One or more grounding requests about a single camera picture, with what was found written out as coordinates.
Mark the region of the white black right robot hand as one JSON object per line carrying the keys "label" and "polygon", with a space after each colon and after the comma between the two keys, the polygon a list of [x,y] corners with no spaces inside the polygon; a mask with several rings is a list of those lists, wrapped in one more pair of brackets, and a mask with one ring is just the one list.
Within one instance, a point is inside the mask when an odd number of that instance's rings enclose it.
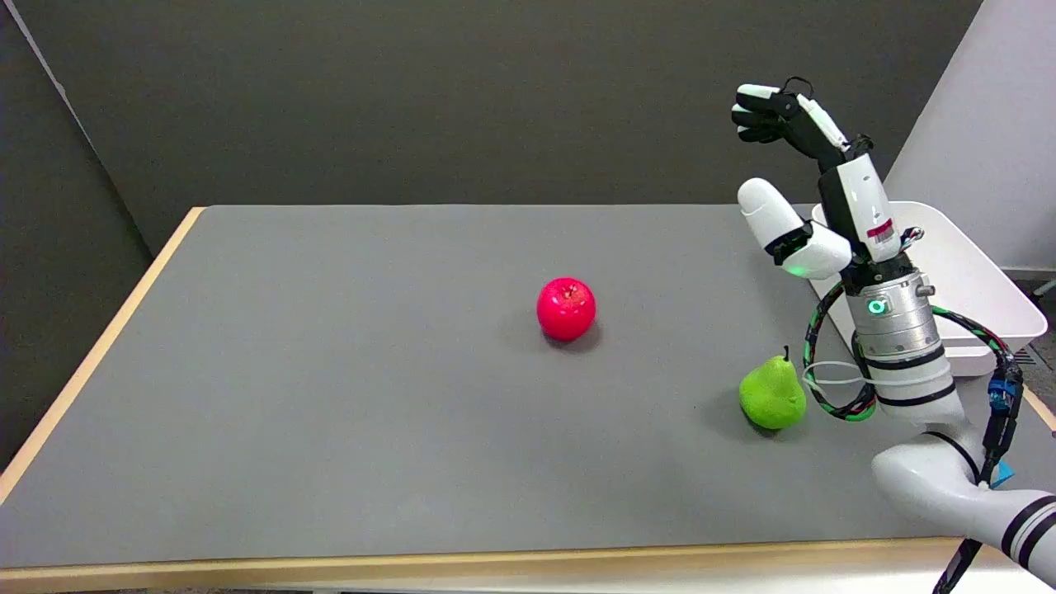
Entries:
{"label": "white black right robot hand", "polygon": [[808,281],[860,273],[864,285],[912,270],[905,249],[919,233],[898,229],[870,155],[871,138],[848,138],[810,93],[790,83],[742,83],[731,118],[743,142],[784,140],[818,166],[823,222],[799,217],[765,179],[747,180],[738,188],[747,225],[776,266]]}

